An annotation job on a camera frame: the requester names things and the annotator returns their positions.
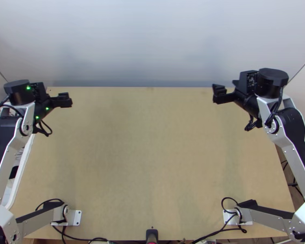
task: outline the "tan wooden board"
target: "tan wooden board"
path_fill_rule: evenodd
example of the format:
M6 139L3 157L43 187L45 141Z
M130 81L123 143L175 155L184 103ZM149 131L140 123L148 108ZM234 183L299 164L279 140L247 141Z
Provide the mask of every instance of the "tan wooden board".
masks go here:
M45 118L53 129L36 135L12 211L31 212L61 198L81 209L67 234L143 240L199 238L223 226L220 201L293 211L275 146L262 129L245 132L248 114L234 103L212 103L210 88L52 87L69 92L72 108ZM283 233L254 224L251 238ZM29 235L59 239L51 226Z

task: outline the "metal bracket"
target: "metal bracket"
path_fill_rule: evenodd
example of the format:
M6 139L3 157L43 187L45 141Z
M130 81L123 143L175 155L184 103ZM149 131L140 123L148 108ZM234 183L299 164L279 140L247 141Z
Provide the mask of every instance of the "metal bracket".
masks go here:
M227 211L236 212L236 209L227 209ZM222 216L224 217L224 223L226 223L226 221L233 216L233 214L222 211ZM253 225L253 221L240 223L240 217L237 215L228 222L228 225Z
M81 220L81 210L68 210L68 214L65 216L67 222L57 223L51 222L53 226L78 226Z

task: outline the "wooden table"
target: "wooden table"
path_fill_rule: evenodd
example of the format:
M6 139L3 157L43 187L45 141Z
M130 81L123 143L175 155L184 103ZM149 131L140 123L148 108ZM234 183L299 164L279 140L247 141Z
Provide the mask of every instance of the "wooden table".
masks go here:
M80 238L199 238L223 226L220 201L256 199L293 211L275 146L261 129L245 132L248 114L234 103L212 103L210 88L52 87L73 106L45 118L36 135L12 212L31 212L61 198L81 209ZM281 236L259 224L216 237ZM31 238L60 239L51 226Z

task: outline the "white backdrop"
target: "white backdrop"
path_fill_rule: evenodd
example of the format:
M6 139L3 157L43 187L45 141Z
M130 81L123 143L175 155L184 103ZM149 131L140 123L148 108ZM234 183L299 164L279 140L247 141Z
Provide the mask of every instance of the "white backdrop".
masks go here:
M210 86L304 63L305 0L0 0L9 81Z

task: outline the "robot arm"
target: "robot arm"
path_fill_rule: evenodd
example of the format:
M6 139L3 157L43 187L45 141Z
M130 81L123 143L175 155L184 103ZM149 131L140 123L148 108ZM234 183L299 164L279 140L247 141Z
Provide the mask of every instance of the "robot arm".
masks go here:
M52 225L79 225L81 211L69 210L63 201L45 202L43 208L15 218L1 205L16 153L26 145L32 133L49 136L42 120L55 107L71 107L68 93L50 97L43 83L29 83L28 80L10 82L4 85L7 97L0 103L0 241L21 243L31 232L51 223ZM16 116L10 116L10 109Z
M240 80L233 81L233 93L227 94L224 86L213 85L213 101L235 102L246 110L251 120L245 130L264 129L284 152L305 200L305 122L291 98L283 95L287 81L288 75L280 70L241 72ZM295 213L261 207L255 200L239 203L235 210L243 222L258 222L286 232L296 242L305 242L305 203Z

